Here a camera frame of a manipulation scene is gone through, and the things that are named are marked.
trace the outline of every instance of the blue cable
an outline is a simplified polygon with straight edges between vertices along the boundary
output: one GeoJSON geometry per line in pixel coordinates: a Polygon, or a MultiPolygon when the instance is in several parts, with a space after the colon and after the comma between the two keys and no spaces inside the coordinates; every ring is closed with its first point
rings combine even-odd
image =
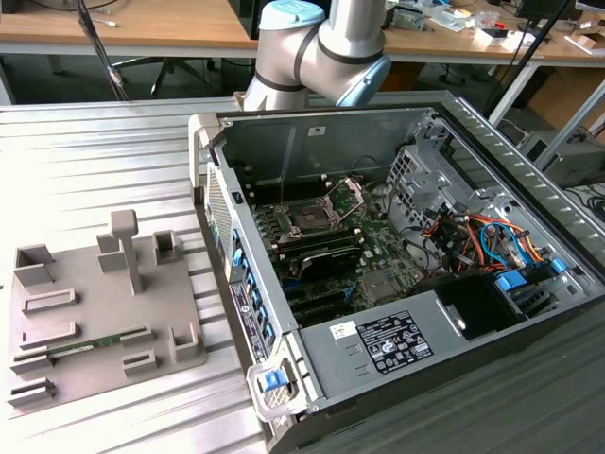
{"type": "Polygon", "coordinates": [[[487,228],[490,226],[491,224],[486,224],[483,227],[483,230],[481,230],[481,247],[483,248],[483,251],[485,251],[485,253],[490,256],[491,258],[493,258],[494,260],[497,260],[498,262],[500,262],[502,265],[504,265],[504,269],[508,270],[509,269],[509,264],[500,256],[500,255],[496,255],[495,253],[492,253],[492,251],[490,251],[490,248],[488,248],[487,242],[485,240],[485,232],[487,230],[487,228]]]}
{"type": "Polygon", "coordinates": [[[500,262],[502,265],[504,265],[505,269],[507,270],[509,268],[509,266],[507,265],[507,263],[504,261],[504,259],[502,257],[500,257],[499,255],[496,255],[494,253],[492,253],[492,251],[490,251],[490,249],[488,248],[487,245],[487,241],[485,239],[485,235],[487,232],[487,228],[491,225],[497,225],[498,227],[500,227],[502,230],[504,230],[505,232],[507,232],[510,237],[512,238],[512,240],[514,241],[514,245],[517,248],[517,251],[519,252],[519,254],[521,255],[521,258],[523,259],[524,262],[526,262],[526,265],[530,265],[532,263],[535,263],[531,257],[529,256],[528,253],[526,253],[523,248],[521,247],[521,243],[519,243],[519,239],[517,238],[517,236],[514,234],[514,232],[512,231],[512,229],[508,226],[508,225],[504,225],[501,224],[500,222],[491,222],[489,224],[486,224],[483,227],[483,230],[481,230],[481,246],[483,247],[483,249],[485,250],[485,253],[490,256],[491,258],[493,258],[494,260],[497,260],[498,262],[500,262]]]}

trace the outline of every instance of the metal workbench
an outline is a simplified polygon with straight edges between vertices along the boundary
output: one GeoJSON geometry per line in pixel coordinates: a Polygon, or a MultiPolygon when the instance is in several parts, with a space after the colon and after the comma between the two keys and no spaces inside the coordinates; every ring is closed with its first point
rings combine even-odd
{"type": "MultiPolygon", "coordinates": [[[[13,106],[0,113],[0,284],[6,288],[17,243],[45,241],[51,251],[93,245],[112,209],[134,208],[141,235],[170,228],[183,239],[209,349],[198,368],[26,417],[8,420],[5,411],[3,446],[265,452],[187,180],[189,115],[235,107],[223,98],[13,106]]],[[[0,290],[0,306],[7,298],[0,290]]],[[[5,341],[6,311],[0,313],[5,341]]],[[[603,377],[605,305],[526,351],[304,451],[605,452],[603,377]]]]}
{"type": "MultiPolygon", "coordinates": [[[[235,108],[225,98],[0,113],[4,271],[16,242],[43,240],[51,252],[92,246],[110,211],[133,208],[140,235],[173,229],[183,240],[209,352],[202,366],[10,421],[3,402],[3,442],[28,439],[22,452],[266,451],[187,180],[187,119],[235,108]]],[[[9,290],[9,272],[2,276],[9,290]]],[[[4,307],[8,292],[0,291],[4,307]]]]}

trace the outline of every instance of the office chair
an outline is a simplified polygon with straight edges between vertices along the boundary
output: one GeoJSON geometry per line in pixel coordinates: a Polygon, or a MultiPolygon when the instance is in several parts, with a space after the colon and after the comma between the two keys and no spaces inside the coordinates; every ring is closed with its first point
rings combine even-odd
{"type": "Polygon", "coordinates": [[[151,87],[151,96],[152,97],[155,97],[158,95],[158,92],[160,91],[160,88],[162,87],[162,82],[164,81],[166,74],[167,73],[174,74],[175,68],[179,68],[182,71],[184,71],[185,73],[193,76],[197,80],[212,86],[212,82],[208,78],[206,78],[203,74],[201,74],[200,71],[195,69],[193,66],[191,66],[190,64],[187,64],[185,62],[185,60],[206,60],[207,61],[206,68],[208,68],[209,71],[212,71],[213,69],[215,69],[215,63],[212,61],[212,59],[178,59],[178,58],[172,58],[172,57],[142,57],[139,59],[120,61],[118,63],[112,64],[112,66],[113,66],[113,68],[120,71],[124,68],[131,68],[132,66],[141,66],[144,64],[161,63],[162,66],[160,67],[160,73],[158,74],[158,77],[155,79],[155,82],[153,83],[153,86],[151,87]]]}

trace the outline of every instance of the white label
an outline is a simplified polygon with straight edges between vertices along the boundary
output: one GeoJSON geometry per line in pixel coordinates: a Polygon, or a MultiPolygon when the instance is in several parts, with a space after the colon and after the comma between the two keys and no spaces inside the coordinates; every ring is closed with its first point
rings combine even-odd
{"type": "Polygon", "coordinates": [[[314,126],[313,128],[309,128],[309,137],[313,135],[324,135],[325,134],[325,126],[314,126]]]}
{"type": "Polygon", "coordinates": [[[347,336],[352,336],[357,332],[355,330],[355,322],[353,320],[341,324],[333,324],[330,326],[330,331],[332,331],[332,336],[334,336],[334,339],[346,338],[347,336]]]}
{"type": "Polygon", "coordinates": [[[423,352],[427,348],[428,348],[428,345],[426,345],[425,343],[421,343],[420,345],[416,346],[416,352],[417,353],[423,352]]]}

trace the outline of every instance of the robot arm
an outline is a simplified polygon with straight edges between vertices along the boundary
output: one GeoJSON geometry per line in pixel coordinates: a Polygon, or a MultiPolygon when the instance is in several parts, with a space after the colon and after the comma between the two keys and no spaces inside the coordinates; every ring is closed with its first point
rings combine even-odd
{"type": "Polygon", "coordinates": [[[385,0],[333,0],[324,21],[320,7],[302,0],[268,3],[244,110],[301,109],[307,88],[337,106],[367,103],[390,69],[384,11],[385,0]]]}

